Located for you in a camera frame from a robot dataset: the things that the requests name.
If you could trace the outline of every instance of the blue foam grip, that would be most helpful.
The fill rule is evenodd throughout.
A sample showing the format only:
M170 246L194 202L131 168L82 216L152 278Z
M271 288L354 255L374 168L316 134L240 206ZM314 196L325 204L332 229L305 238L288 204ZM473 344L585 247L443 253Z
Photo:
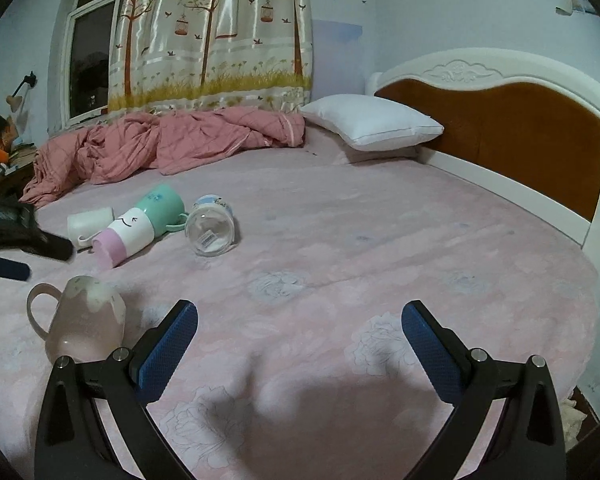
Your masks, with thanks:
M197 329L198 310L189 303L138 370L138 400L148 404L160 399Z
M402 331L440 400L457 406L464 393L461 370L412 303L402 310Z

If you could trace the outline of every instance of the white carved headboard frame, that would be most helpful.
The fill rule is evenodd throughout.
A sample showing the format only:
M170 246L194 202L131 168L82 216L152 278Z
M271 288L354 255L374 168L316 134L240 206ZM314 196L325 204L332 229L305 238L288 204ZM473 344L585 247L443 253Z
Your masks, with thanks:
M369 78L366 93L414 79L436 88L471 91L529 82L553 89L600 118L600 83L564 63L517 50L459 48L407 61ZM422 148L420 161L456 174L518 204L581 244L600 270L600 198L592 222L541 193L465 160Z

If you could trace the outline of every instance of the label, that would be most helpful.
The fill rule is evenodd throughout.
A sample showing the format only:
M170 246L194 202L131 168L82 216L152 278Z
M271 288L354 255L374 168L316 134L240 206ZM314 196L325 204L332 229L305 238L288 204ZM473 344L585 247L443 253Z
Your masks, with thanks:
M196 203L193 205L194 208L196 208L199 205L205 205L205 204L218 204L221 205L222 207L224 207L229 215L231 215L232 217L234 216L234 212L231 209L231 206L229 206L229 204L226 202L226 200L224 200L223 198L219 197L218 195L205 195L205 196L201 196L199 199L196 200Z
M206 249L216 240L218 240L218 237L211 229L209 229L209 231L207 231L200 238L198 238L198 243L203 249Z

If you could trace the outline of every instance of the brown padded headboard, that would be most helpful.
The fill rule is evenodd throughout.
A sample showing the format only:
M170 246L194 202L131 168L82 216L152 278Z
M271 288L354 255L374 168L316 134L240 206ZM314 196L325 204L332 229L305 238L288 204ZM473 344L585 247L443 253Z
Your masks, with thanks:
M439 89L405 79L376 92L445 127L424 144L507 176L591 221L600 195L600 118L534 83Z

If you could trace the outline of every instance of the blue gripper pad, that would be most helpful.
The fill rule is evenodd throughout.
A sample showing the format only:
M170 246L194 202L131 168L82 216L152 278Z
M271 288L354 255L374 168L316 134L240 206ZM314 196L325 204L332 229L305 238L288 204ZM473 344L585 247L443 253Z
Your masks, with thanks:
M157 328L147 331L145 336L150 337L149 332L153 330L158 331L158 336L162 333L162 336L135 374L136 396L140 402L148 404L160 399L197 329L196 306L190 301L180 300Z
M442 328L420 301L404 306L402 331L440 400L457 406L470 374L465 346L455 333Z

